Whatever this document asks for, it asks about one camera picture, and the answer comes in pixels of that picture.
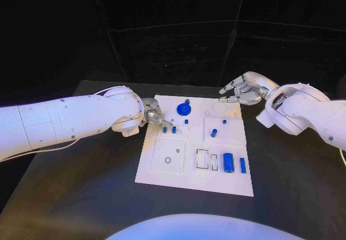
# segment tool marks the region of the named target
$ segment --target white pegboard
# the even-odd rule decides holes
[[[164,119],[173,120],[176,133],[171,133],[171,129],[163,133],[158,125],[148,124],[135,183],[252,197],[239,103],[225,104],[217,99],[199,97],[155,95],[154,98],[158,101]],[[191,110],[187,116],[180,116],[177,105],[186,99],[189,99]],[[215,138],[210,137],[212,129],[217,129]],[[207,151],[207,160],[204,155],[199,156],[199,165],[203,163],[203,168],[197,168],[197,150]],[[223,171],[223,153],[233,155],[233,173]],[[245,159],[246,173],[240,173],[239,158]]]

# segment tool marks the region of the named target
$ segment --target dark gray table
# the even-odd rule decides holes
[[[127,85],[155,94],[217,98],[213,87],[82,81],[75,95]],[[0,239],[102,239],[158,216],[199,213],[268,225],[305,239],[346,239],[346,168],[311,129],[298,136],[242,107],[253,197],[135,183],[147,127],[128,138],[108,130],[39,153],[0,215]]]

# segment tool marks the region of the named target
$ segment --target black background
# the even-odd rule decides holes
[[[1,0],[0,105],[80,80],[223,87],[246,71],[344,98],[344,1]],[[0,209],[33,156],[0,163]]]

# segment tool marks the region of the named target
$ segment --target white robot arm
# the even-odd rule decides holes
[[[140,99],[125,86],[106,90],[104,96],[96,95],[98,92],[1,107],[0,162],[16,154],[99,134],[108,128],[128,137],[147,122],[173,126],[163,120],[155,99]]]
[[[346,100],[330,101],[308,84],[278,86],[259,73],[248,71],[219,91],[233,89],[235,96],[219,99],[223,103],[245,105],[266,100],[256,120],[269,128],[274,124],[291,135],[313,128],[324,142],[346,150]]]

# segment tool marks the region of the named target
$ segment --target white cable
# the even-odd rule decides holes
[[[96,94],[99,94],[101,92],[104,92],[104,91],[106,91],[106,90],[111,90],[111,89],[114,89],[114,88],[117,88],[117,87],[118,87],[118,86],[108,87],[106,89],[98,91],[98,92],[93,93],[92,95],[96,95]],[[17,157],[21,157],[21,156],[24,156],[24,155],[27,155],[27,154],[36,154],[36,153],[43,153],[43,152],[50,152],[50,151],[56,151],[56,150],[66,149],[67,147],[70,147],[70,146],[78,142],[78,140],[79,140],[79,139],[76,139],[76,140],[75,140],[67,146],[65,146],[65,147],[55,148],[55,149],[47,149],[47,150],[30,151],[30,152],[26,152],[26,153],[23,153],[23,154],[20,154],[20,155],[7,157],[6,159],[0,160],[0,162],[7,161],[7,160],[10,160],[10,159],[14,159],[14,158],[17,158]]]
[[[50,152],[50,151],[55,151],[55,150],[62,150],[62,149],[70,147],[70,146],[78,142],[78,140],[79,140],[79,139],[76,139],[76,140],[75,140],[67,146],[65,146],[65,147],[55,148],[55,149],[47,149],[47,150],[30,151],[30,152],[26,152],[26,153],[23,153],[23,154],[20,154],[20,155],[7,157],[6,159],[0,160],[0,162],[7,161],[7,160],[10,160],[10,159],[14,159],[14,158],[17,158],[17,157],[21,157],[21,156],[24,156],[24,155],[27,155],[27,154],[34,154],[34,153]]]
[[[339,149],[339,150],[340,150],[340,158],[341,158],[343,163],[344,163],[344,166],[346,166],[346,160],[344,160],[343,150],[341,150],[341,149]]]

